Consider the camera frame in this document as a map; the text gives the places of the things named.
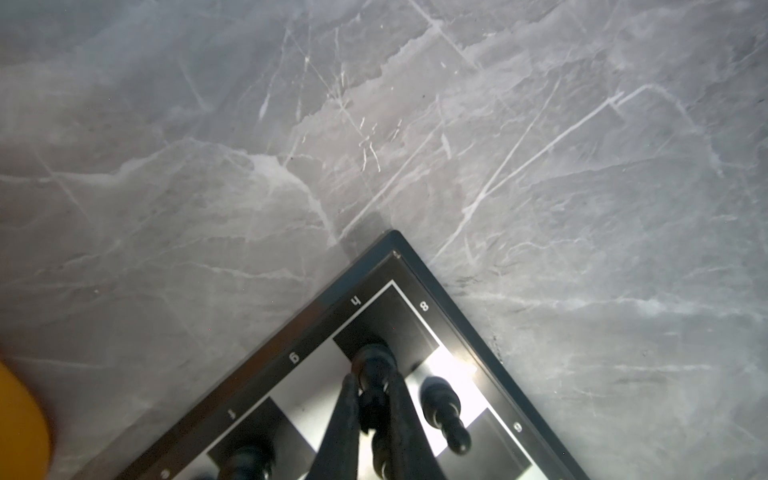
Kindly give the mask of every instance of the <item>gray marble surface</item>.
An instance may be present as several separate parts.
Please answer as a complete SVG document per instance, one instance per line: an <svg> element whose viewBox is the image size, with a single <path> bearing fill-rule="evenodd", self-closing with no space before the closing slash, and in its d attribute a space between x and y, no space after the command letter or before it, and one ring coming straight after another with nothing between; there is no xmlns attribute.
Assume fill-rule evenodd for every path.
<svg viewBox="0 0 768 480"><path fill-rule="evenodd" d="M8 0L0 352L111 478L401 230L594 480L768 478L768 4Z"/></svg>

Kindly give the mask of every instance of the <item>black chess piece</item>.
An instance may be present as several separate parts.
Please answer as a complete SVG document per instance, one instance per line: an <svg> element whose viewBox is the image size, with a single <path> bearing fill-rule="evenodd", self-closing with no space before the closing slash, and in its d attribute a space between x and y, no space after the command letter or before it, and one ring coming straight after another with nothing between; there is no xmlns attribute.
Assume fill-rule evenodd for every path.
<svg viewBox="0 0 768 480"><path fill-rule="evenodd" d="M227 459L217 480L269 480L273 456L258 445L240 447Z"/></svg>
<svg viewBox="0 0 768 480"><path fill-rule="evenodd" d="M472 447L472 437L459 418L462 403L451 384L440 377L430 377L421 388L421 403L427 423L442 431L448 447L465 455Z"/></svg>
<svg viewBox="0 0 768 480"><path fill-rule="evenodd" d="M375 430L371 441L373 469L379 478L388 478L392 461L389 439L389 396L386 387L389 377L397 370L392 352L383 344L373 343L361 348L352 361L352 371L362 390L360 403L360 429L365 433Z"/></svg>

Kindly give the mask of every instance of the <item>white square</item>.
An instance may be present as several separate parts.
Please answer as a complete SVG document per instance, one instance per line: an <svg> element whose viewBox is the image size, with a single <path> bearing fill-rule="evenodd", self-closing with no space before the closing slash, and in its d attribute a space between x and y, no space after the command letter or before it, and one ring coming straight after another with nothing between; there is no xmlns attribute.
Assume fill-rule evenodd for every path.
<svg viewBox="0 0 768 480"><path fill-rule="evenodd" d="M357 452L357 480L379 480L379 476L373 469L372 440L373 430L368 435L360 432L360 450Z"/></svg>
<svg viewBox="0 0 768 480"><path fill-rule="evenodd" d="M351 369L344 352L327 339L269 394L315 452L323 442L344 375Z"/></svg>
<svg viewBox="0 0 768 480"><path fill-rule="evenodd" d="M544 472L535 463L531 463L531 466L525 469L525 472L518 477L518 480L547 480L547 476L544 475Z"/></svg>
<svg viewBox="0 0 768 480"><path fill-rule="evenodd" d="M211 458L201 453L184 470L179 472L174 480L197 480L198 478L216 478L219 476L219 468Z"/></svg>
<svg viewBox="0 0 768 480"><path fill-rule="evenodd" d="M458 395L462 403L462 413L459 418L465 427L475 421L483 410L489 407L488 400L480 393L480 389L473 383L472 375L475 373L475 367L459 362L451 355L444 346L438 347L432 352L427 360L406 377L406 386L411 394L411 399L419 413L419 420L422 422L424 433L427 435L429 446L432 447L432 453L440 455L445 450L448 443L442 436L442 432L435 427L430 426L424 418L419 390L424 380L430 376L439 376L448 381L451 387Z"/></svg>

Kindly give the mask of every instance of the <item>chessboard frame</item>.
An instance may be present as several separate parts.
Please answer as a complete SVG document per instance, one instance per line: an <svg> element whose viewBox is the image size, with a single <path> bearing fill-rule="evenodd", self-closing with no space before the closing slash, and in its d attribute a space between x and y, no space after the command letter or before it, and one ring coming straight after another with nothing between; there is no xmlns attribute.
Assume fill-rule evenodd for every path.
<svg viewBox="0 0 768 480"><path fill-rule="evenodd" d="M520 427L515 436L526 444L527 450L529 446L534 446L538 467L552 480L588 480L587 475L538 414L505 367L397 230L390 230L383 235L315 300L244 360L144 454L131 463L117 480L162 480L169 477L166 472L178 472L184 468L210 441L194 433L223 431L231 420L226 413L232 412L230 407L233 405L233 399L242 397L243 391L248 391L250 398L265 396L270 388L259 386L257 384L261 382L254 380L260 378L267 370L274 370L275 362L279 362L286 355L293 362L295 359L291 356L296 355L296 339L315 329L326 313L338 307L339 303L348 303L357 286L372 271L393 257L405 264L421 288L431 296L431 302L439 308L453 333L461 338L466 349L472 351L475 361L482 364L497 389L511 403L515 418L518 419L515 426Z"/></svg>

